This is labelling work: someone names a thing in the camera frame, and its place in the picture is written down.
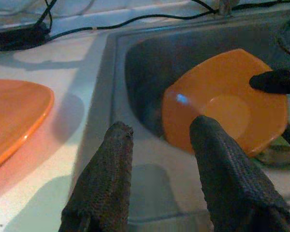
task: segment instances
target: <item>orange plate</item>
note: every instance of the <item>orange plate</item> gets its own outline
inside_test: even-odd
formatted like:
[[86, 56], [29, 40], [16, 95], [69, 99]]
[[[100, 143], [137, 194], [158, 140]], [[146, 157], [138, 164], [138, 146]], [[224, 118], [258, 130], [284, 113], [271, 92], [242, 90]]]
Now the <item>orange plate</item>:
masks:
[[0, 165], [40, 126], [54, 104], [51, 89], [0, 80]]
[[198, 115], [216, 119], [249, 156], [284, 131], [287, 97], [254, 90], [253, 75], [271, 68], [250, 53], [236, 49], [197, 65], [164, 93], [162, 122], [169, 143], [192, 152], [189, 126]]

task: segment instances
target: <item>faucet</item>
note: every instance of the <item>faucet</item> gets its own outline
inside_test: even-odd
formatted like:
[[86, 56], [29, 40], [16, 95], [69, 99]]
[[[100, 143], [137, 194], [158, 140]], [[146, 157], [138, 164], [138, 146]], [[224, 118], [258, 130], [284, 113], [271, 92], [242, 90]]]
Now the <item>faucet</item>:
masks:
[[219, 0], [219, 14], [222, 16], [231, 15], [232, 7], [236, 6], [240, 0]]

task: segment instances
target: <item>sink basin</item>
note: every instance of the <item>sink basin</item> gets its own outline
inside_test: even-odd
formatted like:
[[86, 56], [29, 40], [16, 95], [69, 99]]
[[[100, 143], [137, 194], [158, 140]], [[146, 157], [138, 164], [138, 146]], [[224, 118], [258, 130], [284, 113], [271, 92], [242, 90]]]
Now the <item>sink basin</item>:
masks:
[[75, 176], [107, 128], [121, 120], [134, 129], [129, 230], [212, 231], [195, 157], [163, 139], [162, 94], [195, 65], [236, 48], [274, 70], [290, 69], [290, 55], [276, 43], [279, 28], [289, 19], [290, 10], [285, 10], [110, 35]]

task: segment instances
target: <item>stainless steel sink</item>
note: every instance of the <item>stainless steel sink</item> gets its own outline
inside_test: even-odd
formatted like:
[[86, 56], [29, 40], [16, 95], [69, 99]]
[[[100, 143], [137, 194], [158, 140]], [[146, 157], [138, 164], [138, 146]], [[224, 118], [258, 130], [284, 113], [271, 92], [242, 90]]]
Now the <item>stainless steel sink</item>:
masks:
[[235, 48], [245, 49], [273, 69], [290, 69], [290, 55], [276, 43], [279, 28], [289, 19], [290, 11], [281, 11], [112, 34], [75, 176], [107, 128], [121, 120], [134, 129], [130, 231], [212, 231], [194, 156], [162, 138], [162, 94], [193, 66]]

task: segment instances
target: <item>white countertop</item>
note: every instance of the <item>white countertop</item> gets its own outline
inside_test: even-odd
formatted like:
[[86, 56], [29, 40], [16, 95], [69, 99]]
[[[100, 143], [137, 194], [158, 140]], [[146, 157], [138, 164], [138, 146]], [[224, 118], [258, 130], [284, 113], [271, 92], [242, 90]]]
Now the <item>white countertop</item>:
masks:
[[[0, 232], [58, 231], [107, 34], [81, 32], [34, 49], [0, 53], [0, 79], [32, 81], [55, 93], [45, 122], [0, 167]], [[81, 73], [84, 65], [91, 71]]]

